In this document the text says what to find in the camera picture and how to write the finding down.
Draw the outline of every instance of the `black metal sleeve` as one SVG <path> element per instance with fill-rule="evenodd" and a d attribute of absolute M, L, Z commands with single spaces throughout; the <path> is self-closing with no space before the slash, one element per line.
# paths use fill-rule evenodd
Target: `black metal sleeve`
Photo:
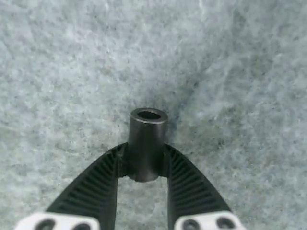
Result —
<path fill-rule="evenodd" d="M 128 149 L 124 155 L 131 179 L 148 182 L 162 173 L 167 119 L 166 113 L 152 108 L 131 112 Z"/>

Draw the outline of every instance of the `black rubber grip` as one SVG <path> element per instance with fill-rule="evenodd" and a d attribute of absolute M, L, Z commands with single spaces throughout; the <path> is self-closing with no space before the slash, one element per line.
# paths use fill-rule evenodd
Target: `black rubber grip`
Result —
<path fill-rule="evenodd" d="M 116 146 L 85 169 L 50 205 L 48 212 L 96 218 L 101 230 L 113 230 L 121 156 L 126 143 Z"/>
<path fill-rule="evenodd" d="M 178 150 L 166 145 L 168 168 L 168 230 L 181 216 L 227 210 L 209 180 Z"/>

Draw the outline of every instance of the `carpet surface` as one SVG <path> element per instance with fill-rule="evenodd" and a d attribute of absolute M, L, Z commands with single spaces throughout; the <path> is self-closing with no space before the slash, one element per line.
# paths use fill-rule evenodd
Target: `carpet surface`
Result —
<path fill-rule="evenodd" d="M 0 225 L 125 142 L 130 111 L 250 230 L 307 226 L 305 0 L 0 0 Z M 165 230 L 167 183 L 119 182 L 117 230 Z"/>

